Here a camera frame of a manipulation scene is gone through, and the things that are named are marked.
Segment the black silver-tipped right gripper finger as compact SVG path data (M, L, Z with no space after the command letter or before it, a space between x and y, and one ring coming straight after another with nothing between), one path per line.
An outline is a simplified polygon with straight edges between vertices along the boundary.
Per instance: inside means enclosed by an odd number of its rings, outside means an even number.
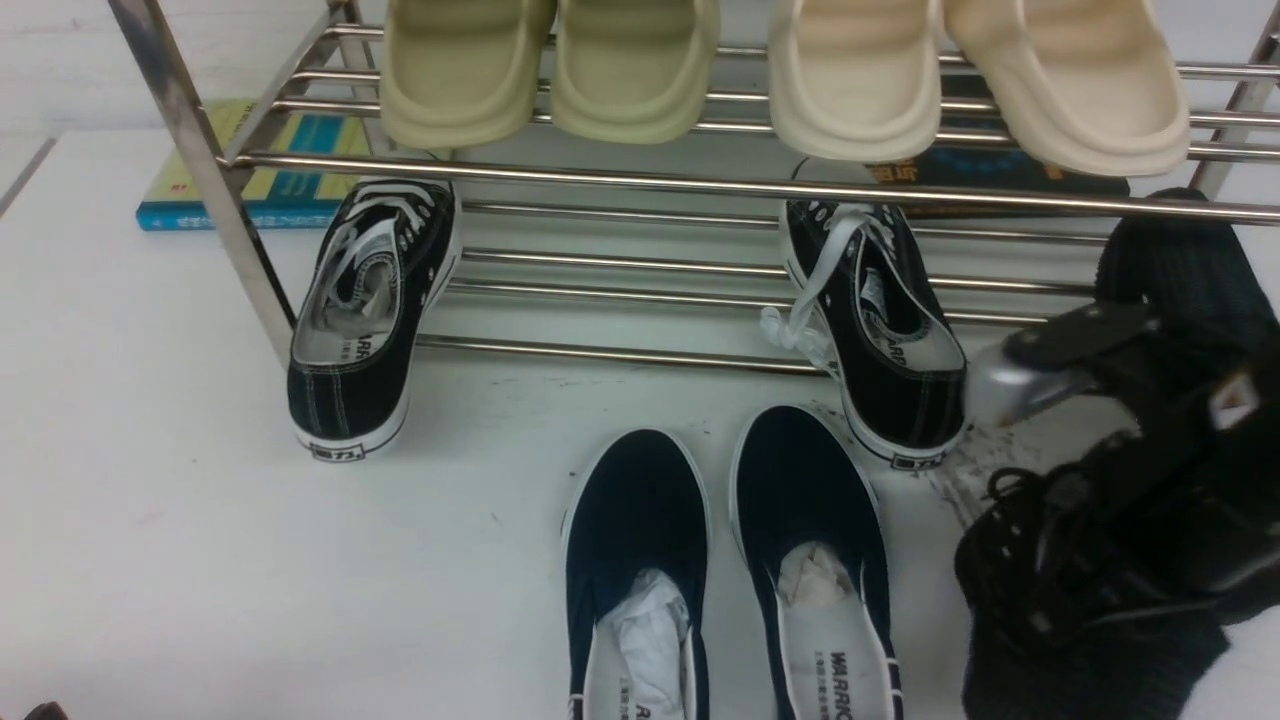
M969 359L966 414L983 428L1010 427L1101 391L1102 363L1158 328L1144 304L1093 302L1014 332Z

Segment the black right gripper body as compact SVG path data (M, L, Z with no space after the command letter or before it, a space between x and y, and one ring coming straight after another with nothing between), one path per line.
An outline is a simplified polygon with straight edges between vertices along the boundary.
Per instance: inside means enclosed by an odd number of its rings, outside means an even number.
M1277 350L1172 392L1164 348L1105 361L1100 391L1135 419L1080 460L1115 541L1210 601L1224 625L1277 605Z

